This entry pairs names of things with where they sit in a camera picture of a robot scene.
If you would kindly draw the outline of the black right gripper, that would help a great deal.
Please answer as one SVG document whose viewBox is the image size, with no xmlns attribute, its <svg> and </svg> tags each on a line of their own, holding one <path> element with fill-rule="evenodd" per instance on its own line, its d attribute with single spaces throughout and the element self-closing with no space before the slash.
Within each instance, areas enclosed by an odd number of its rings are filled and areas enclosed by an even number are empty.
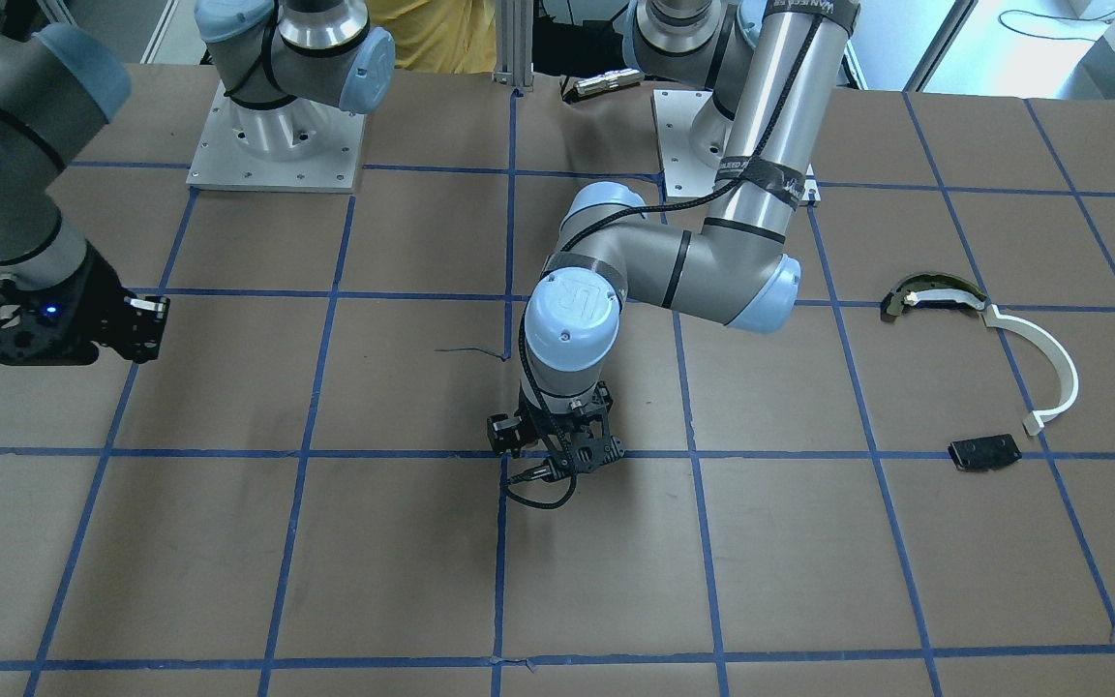
<svg viewBox="0 0 1115 697">
<path fill-rule="evenodd" d="M 85 366 L 106 346 L 143 364 L 159 356 L 171 300 L 126 290 L 93 244 L 67 281 L 25 290 L 0 281 L 0 364 Z"/>
</svg>

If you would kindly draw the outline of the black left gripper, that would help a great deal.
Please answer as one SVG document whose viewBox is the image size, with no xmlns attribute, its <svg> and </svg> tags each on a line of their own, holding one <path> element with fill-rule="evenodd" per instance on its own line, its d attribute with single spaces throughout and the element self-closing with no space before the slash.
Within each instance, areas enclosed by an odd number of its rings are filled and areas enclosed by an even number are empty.
<svg viewBox="0 0 1115 697">
<path fill-rule="evenodd" d="M 554 476 L 590 473 L 624 458 L 622 441 L 612 433 L 608 419 L 614 397 L 605 380 L 599 380 L 576 398 L 551 407 L 549 416 L 530 400 L 531 396 L 526 387 L 521 389 L 517 409 L 521 445 L 517 447 L 522 449 L 539 441 L 544 442 Z"/>
</svg>

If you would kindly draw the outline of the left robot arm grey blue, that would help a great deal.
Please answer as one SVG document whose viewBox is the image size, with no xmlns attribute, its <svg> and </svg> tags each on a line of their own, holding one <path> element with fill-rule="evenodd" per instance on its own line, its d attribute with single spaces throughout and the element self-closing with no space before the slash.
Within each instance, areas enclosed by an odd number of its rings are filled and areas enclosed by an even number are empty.
<svg viewBox="0 0 1115 697">
<path fill-rule="evenodd" d="M 601 369 L 628 300 L 769 333 L 789 317 L 799 261 L 784 252 L 805 173 L 853 36 L 859 1 L 633 1 L 624 61 L 709 91 L 727 129 L 695 229 L 665 224 L 614 181 L 582 188 L 563 217 L 518 329 L 518 409 L 489 422 L 496 453 L 541 442 L 521 480 L 572 480 L 622 458 Z"/>
</svg>

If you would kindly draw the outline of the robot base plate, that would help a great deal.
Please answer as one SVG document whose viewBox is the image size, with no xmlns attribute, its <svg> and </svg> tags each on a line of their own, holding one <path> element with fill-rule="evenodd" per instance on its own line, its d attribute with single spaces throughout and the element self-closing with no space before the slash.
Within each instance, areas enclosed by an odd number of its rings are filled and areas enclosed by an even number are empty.
<svg viewBox="0 0 1115 697">
<path fill-rule="evenodd" d="M 712 105 L 712 91 L 655 89 L 653 115 L 665 199 L 687 201 L 712 191 L 733 122 Z"/>
</svg>

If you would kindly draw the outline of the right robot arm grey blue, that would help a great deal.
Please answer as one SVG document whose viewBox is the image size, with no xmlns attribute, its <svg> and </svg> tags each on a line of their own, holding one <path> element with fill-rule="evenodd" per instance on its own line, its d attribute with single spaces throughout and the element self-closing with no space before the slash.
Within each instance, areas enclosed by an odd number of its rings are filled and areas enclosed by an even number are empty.
<svg viewBox="0 0 1115 697">
<path fill-rule="evenodd" d="M 339 193 L 357 176 L 363 115 L 391 83 L 391 35 L 363 1 L 198 1 L 223 91 L 191 184 Z M 83 366 L 100 348 L 159 354 L 163 296 L 136 294 L 48 187 L 128 101 L 123 62 L 71 23 L 17 41 L 0 9 L 0 364 Z"/>
</svg>

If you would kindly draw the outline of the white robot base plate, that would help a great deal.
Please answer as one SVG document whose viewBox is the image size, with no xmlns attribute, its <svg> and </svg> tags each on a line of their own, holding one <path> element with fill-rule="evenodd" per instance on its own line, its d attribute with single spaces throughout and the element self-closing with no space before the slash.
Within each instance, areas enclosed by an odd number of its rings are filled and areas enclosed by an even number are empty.
<svg viewBox="0 0 1115 697">
<path fill-rule="evenodd" d="M 214 91 L 187 184 L 251 193 L 352 194 L 366 116 L 309 99 L 251 110 Z"/>
</svg>

